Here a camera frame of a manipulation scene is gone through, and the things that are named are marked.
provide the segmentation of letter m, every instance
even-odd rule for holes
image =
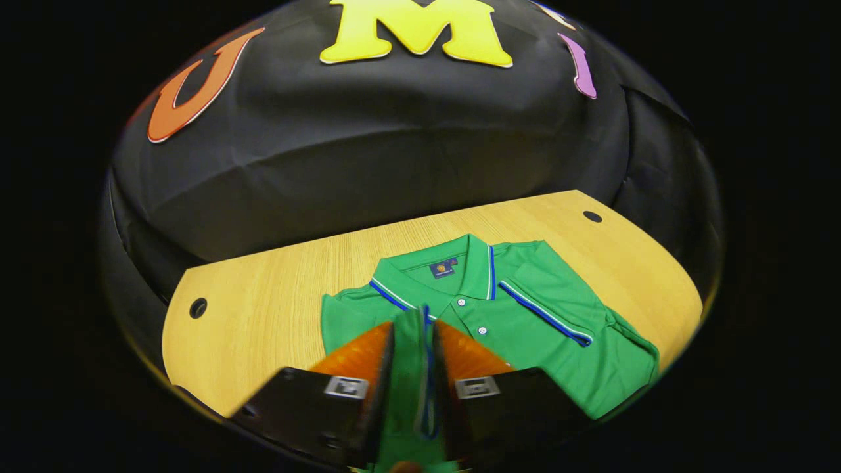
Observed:
[[[448,56],[499,67],[513,64],[490,18],[493,7],[479,0],[434,0],[426,7],[412,0],[331,0],[330,4],[342,5],[342,11],[336,43],[321,52],[326,64],[386,56],[391,43],[377,37],[378,21],[417,55],[426,54],[449,24],[452,39],[443,46]]]

